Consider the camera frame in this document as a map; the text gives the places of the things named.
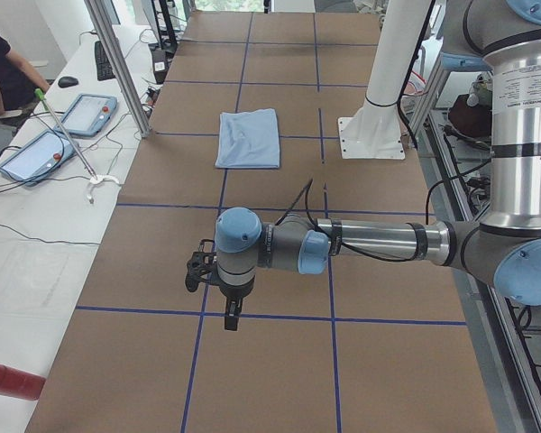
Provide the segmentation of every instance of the light blue joint cover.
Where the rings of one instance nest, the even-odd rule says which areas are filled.
[[[522,244],[495,271],[495,289],[525,305],[541,305],[541,239]]]
[[[328,250],[328,237],[324,233],[309,230],[298,251],[298,273],[322,273],[326,267]]]
[[[257,215],[246,207],[231,207],[216,220],[216,249],[239,253],[257,243],[262,224]]]
[[[441,66],[451,72],[484,72],[491,67],[481,57],[441,53]]]
[[[541,0],[507,0],[507,4],[521,18],[541,25]]]

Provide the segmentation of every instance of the white sticker label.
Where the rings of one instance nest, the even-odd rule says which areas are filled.
[[[541,65],[502,72],[493,77],[493,114],[541,107]]]

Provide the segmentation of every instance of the robotic arm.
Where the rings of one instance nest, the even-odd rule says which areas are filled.
[[[480,222],[431,226],[296,215],[274,225],[246,208],[228,209],[216,221],[215,251],[206,253],[202,241],[186,279],[190,291],[200,282],[220,287],[225,329],[237,329],[256,267],[320,273],[339,253],[429,260],[541,305],[541,0],[450,0],[443,51],[481,56],[493,70],[489,213]]]

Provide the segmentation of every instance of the tablet screen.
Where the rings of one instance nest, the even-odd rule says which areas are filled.
[[[54,153],[63,154],[63,145],[69,145],[66,138],[46,133],[28,147],[20,150],[2,168],[17,179],[30,179],[40,174],[37,171],[52,159]]]
[[[70,131],[88,131],[107,102],[106,97],[82,96],[62,124]]]

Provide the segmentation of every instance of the black shirt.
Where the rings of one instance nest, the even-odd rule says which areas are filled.
[[[5,110],[15,110],[34,99],[36,86],[10,60],[6,54],[10,45],[0,36],[0,92]]]

